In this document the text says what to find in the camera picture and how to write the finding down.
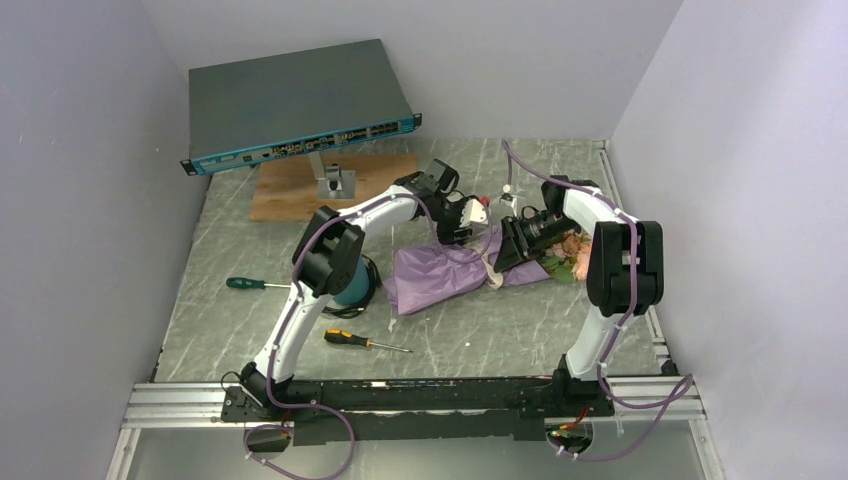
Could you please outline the beige ribbon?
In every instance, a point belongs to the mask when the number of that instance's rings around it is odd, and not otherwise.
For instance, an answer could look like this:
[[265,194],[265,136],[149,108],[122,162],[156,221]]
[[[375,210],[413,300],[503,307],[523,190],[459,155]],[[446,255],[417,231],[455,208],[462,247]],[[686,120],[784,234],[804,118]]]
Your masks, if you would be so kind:
[[493,266],[492,262],[489,260],[489,256],[490,256],[490,254],[489,254],[488,251],[483,251],[480,259],[483,262],[483,266],[485,267],[485,270],[486,270],[486,275],[487,275],[486,283],[487,283],[487,285],[490,288],[497,290],[497,289],[502,288],[503,285],[504,285],[504,275],[502,273],[498,273],[494,270],[494,266]]

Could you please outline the purple flower bouquet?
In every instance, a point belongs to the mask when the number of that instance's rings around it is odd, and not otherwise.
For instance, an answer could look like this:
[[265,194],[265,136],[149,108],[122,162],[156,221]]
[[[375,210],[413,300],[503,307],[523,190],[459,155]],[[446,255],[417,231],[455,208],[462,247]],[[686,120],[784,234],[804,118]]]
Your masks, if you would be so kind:
[[[464,247],[448,246],[449,256],[438,246],[398,250],[394,254],[393,274],[383,281],[389,304],[396,313],[408,315],[480,287],[489,287],[480,257],[483,251],[488,251],[494,265],[500,246],[501,233],[494,229]],[[560,242],[544,250],[540,258],[502,272],[502,288],[548,279],[566,284],[582,282],[588,275],[591,246],[587,234],[569,231]]]

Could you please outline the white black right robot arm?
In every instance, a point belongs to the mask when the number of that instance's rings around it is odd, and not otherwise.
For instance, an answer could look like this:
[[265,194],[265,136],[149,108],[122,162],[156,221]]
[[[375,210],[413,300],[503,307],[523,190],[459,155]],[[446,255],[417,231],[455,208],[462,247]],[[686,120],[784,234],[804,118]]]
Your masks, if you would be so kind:
[[541,192],[543,209],[527,207],[500,220],[501,246],[493,269],[501,273],[541,258],[569,230],[590,236],[584,285],[591,307],[565,356],[571,377],[550,391],[555,409],[574,415],[590,399],[583,381],[606,373],[618,338],[663,296],[663,231],[656,221],[624,213],[592,181],[554,176],[543,182]]

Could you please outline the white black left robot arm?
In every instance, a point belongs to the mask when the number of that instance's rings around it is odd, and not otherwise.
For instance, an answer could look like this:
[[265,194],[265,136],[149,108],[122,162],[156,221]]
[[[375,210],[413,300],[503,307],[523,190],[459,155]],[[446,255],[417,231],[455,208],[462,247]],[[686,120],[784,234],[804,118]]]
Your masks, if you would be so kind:
[[286,389],[299,354],[319,314],[349,287],[369,237],[397,224],[425,217],[441,245],[462,245],[475,227],[491,221],[476,195],[455,187],[458,172],[440,160],[424,171],[397,179],[383,193],[353,207],[319,208],[293,254],[289,294],[269,339],[240,373],[248,407],[264,420],[279,417],[287,406]]

